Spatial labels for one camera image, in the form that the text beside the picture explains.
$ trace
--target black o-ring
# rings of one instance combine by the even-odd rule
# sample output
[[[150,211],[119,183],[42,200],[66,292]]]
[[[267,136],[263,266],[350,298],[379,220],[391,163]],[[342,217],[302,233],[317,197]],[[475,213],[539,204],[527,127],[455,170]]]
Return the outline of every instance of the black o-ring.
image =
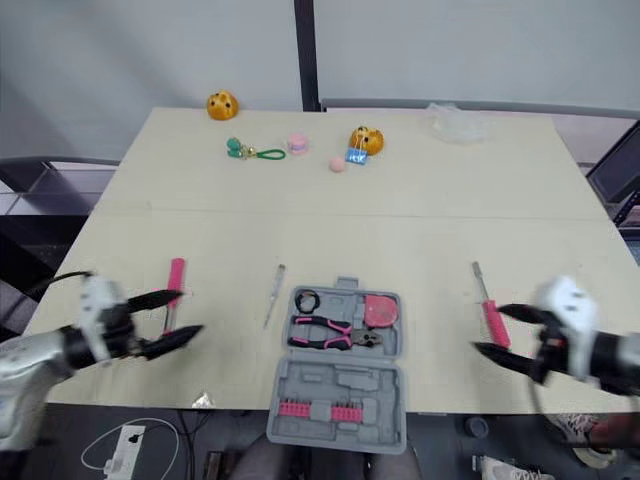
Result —
[[[313,307],[311,307],[311,310],[305,310],[302,307],[302,301],[307,297],[312,297],[314,300]],[[295,302],[296,302],[296,308],[300,313],[313,313],[315,309],[320,306],[320,297],[313,290],[303,290],[296,295]]]

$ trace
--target green keychain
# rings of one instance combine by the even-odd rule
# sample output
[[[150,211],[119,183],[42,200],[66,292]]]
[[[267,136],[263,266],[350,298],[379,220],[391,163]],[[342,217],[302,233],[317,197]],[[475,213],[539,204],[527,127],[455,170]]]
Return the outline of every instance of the green keychain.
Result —
[[[279,148],[272,148],[271,150],[263,150],[258,152],[253,147],[247,147],[240,143],[236,137],[231,137],[227,140],[227,155],[233,158],[247,159],[249,157],[264,158],[266,160],[282,160],[287,156],[284,150]]]

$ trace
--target black pole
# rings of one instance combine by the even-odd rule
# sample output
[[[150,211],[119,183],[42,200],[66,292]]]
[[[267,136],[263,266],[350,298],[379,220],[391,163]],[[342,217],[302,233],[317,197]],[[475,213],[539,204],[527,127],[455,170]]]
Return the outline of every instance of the black pole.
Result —
[[[316,62],[316,29],[313,0],[294,0],[293,6],[296,15],[302,109],[305,112],[319,112],[320,101],[318,100],[318,64]]]

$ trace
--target orange toy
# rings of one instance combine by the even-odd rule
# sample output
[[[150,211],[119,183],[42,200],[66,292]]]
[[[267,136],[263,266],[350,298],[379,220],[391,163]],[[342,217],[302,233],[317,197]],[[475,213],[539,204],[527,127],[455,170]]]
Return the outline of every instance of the orange toy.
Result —
[[[366,150],[369,155],[375,155],[384,147],[384,137],[380,130],[368,127],[358,127],[351,134],[349,146]]]
[[[238,100],[227,90],[220,90],[207,99],[207,113],[215,120],[229,120],[235,117],[238,108]]]

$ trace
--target table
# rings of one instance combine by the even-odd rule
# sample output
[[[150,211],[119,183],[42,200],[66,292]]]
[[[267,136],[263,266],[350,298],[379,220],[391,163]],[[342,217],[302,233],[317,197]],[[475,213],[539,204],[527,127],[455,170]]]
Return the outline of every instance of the table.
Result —
[[[204,110],[153,111],[60,271],[93,268],[129,295],[162,288],[169,259],[187,259],[178,325],[205,324],[187,349],[152,362],[95,366],[50,399],[100,405],[188,407],[207,392],[217,408],[266,409],[290,291],[338,275],[397,292],[405,313],[407,410],[526,413],[525,378],[481,357],[487,338],[478,260],[491,294],[526,302],[566,273],[599,302],[603,330],[637,330],[638,269],[589,185],[545,118],[495,118],[472,146],[433,138],[420,114],[242,111],[216,122]],[[358,125],[383,131],[366,167],[329,171]],[[293,132],[308,154],[283,161],[227,157],[225,141],[271,148]],[[273,275],[287,275],[266,330]],[[30,332],[68,324],[79,290],[52,286]],[[142,334],[163,312],[137,314]],[[514,351],[531,353],[531,329],[509,322]],[[548,411],[619,411],[616,398],[554,376]]]

